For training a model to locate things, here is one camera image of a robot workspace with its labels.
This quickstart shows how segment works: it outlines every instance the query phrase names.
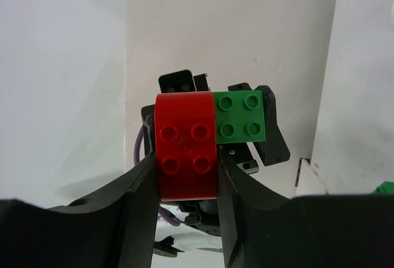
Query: white backdrop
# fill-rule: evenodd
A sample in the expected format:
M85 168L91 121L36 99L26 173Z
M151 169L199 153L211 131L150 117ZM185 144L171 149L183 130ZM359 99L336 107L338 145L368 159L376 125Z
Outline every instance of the white backdrop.
M337 0L312 155L329 193L394 182L393 6Z
M123 172L126 0L0 0L0 197L44 207Z

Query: white wall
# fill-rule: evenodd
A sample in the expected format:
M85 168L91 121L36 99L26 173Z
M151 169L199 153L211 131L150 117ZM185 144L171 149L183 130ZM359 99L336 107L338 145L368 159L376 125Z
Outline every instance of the white wall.
M126 166L132 165L140 109L154 103L158 77L208 73L213 91L270 85L292 153L254 177L288 197L299 158L310 158L336 0L127 0ZM152 267L222 267L221 254L153 258Z
M69 203L123 172L125 0L0 11L0 198Z
M337 0L312 166L329 193L394 181L394 0Z

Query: green object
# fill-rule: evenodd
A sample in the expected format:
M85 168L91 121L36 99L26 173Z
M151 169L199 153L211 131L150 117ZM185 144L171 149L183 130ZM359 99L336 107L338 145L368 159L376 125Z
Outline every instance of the green object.
M394 182L383 182L375 189L376 194L394 194Z
M218 144L265 141L261 91L213 92Z

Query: purple cable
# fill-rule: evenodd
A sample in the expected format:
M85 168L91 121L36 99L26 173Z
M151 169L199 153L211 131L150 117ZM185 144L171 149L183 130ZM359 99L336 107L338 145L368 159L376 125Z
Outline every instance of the purple cable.
M134 166L140 163L140 151L141 151L141 144L143 139L143 126L141 126L140 131L137 134L137 138L135 139L134 144ZM170 225L178 227L180 225L180 221L166 208L163 208L159 205L159 215L166 220Z

